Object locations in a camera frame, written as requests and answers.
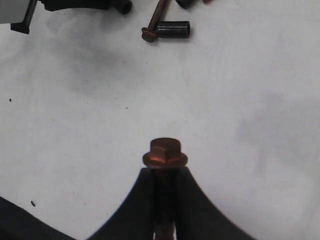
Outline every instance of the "white paper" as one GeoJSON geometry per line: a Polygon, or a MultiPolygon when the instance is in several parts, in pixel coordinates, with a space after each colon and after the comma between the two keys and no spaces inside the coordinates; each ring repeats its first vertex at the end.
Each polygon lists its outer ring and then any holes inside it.
{"type": "Polygon", "coordinates": [[[157,5],[0,26],[0,196],[79,240],[181,140],[207,196],[258,240],[320,238],[320,1],[174,1],[189,40],[141,39],[157,5]]]}

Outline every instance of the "black mount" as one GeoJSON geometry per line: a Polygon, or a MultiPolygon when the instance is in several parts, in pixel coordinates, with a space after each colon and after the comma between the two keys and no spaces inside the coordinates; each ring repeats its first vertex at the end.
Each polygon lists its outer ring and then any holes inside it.
{"type": "MultiPolygon", "coordinates": [[[[177,240],[254,240],[228,220],[206,197],[187,167],[174,180],[177,240]]],[[[156,179],[143,168],[115,214],[87,240],[153,240],[156,218],[156,179]]],[[[75,240],[0,197],[1,240],[75,240]]]]}
{"type": "MultiPolygon", "coordinates": [[[[100,9],[108,10],[114,7],[122,15],[128,14],[132,9],[130,0],[39,0],[44,9],[50,12],[63,9],[100,9]]],[[[12,23],[11,30],[23,34],[30,33],[30,24],[36,10],[38,0],[30,0],[23,22],[12,23]]]]}

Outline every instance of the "stain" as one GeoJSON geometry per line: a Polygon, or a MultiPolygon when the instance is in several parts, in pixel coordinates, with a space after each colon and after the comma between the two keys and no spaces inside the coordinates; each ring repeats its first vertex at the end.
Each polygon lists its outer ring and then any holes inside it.
{"type": "Polygon", "coordinates": [[[257,148],[256,173],[263,176],[277,159],[314,181],[291,240],[306,239],[320,204],[320,99],[287,102],[277,93],[262,98],[262,108],[238,124],[236,140],[257,148]]]}

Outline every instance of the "black plastic part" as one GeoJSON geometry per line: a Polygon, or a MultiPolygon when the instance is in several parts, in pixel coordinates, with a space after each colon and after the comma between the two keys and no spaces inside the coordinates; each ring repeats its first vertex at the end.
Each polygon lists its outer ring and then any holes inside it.
{"type": "Polygon", "coordinates": [[[175,1],[183,9],[188,9],[195,2],[195,0],[175,0],[175,1]]]}
{"type": "Polygon", "coordinates": [[[178,240],[255,240],[210,202],[187,167],[176,175],[176,202],[178,240]]]}
{"type": "Polygon", "coordinates": [[[160,39],[188,39],[190,37],[190,22],[160,21],[155,31],[160,39]]]}
{"type": "Polygon", "coordinates": [[[41,0],[44,8],[54,12],[63,9],[100,9],[115,7],[121,14],[128,14],[132,9],[130,0],[41,0]]]}
{"type": "Polygon", "coordinates": [[[38,0],[30,0],[23,22],[12,23],[11,30],[22,34],[30,33],[30,24],[34,16],[38,0]]]}

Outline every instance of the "black metal part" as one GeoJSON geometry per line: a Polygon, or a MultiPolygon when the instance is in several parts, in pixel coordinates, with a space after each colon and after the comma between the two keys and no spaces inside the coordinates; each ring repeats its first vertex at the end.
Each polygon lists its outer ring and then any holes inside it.
{"type": "Polygon", "coordinates": [[[30,33],[30,24],[34,16],[38,0],[30,0],[23,22],[12,23],[11,30],[22,34],[30,33]]]}
{"type": "Polygon", "coordinates": [[[173,240],[175,232],[175,178],[177,169],[153,169],[155,182],[155,240],[173,240]]]}
{"type": "Polygon", "coordinates": [[[54,12],[63,9],[100,9],[108,10],[115,7],[121,14],[125,15],[132,9],[130,0],[41,0],[44,8],[54,12]]]}
{"type": "Polygon", "coordinates": [[[130,0],[110,0],[111,6],[123,15],[128,14],[132,9],[132,2],[130,0]]]}
{"type": "Polygon", "coordinates": [[[175,1],[183,9],[188,9],[195,2],[195,0],[175,0],[175,1]]]}
{"type": "Polygon", "coordinates": [[[190,37],[190,22],[159,21],[156,34],[161,39],[188,39],[190,37]]]}
{"type": "MultiPolygon", "coordinates": [[[[154,177],[143,168],[115,214],[88,240],[153,240],[154,177]]],[[[75,240],[0,197],[0,240],[75,240]]]]}
{"type": "Polygon", "coordinates": [[[179,169],[175,186],[178,240],[255,240],[211,203],[187,167],[179,169]]]}

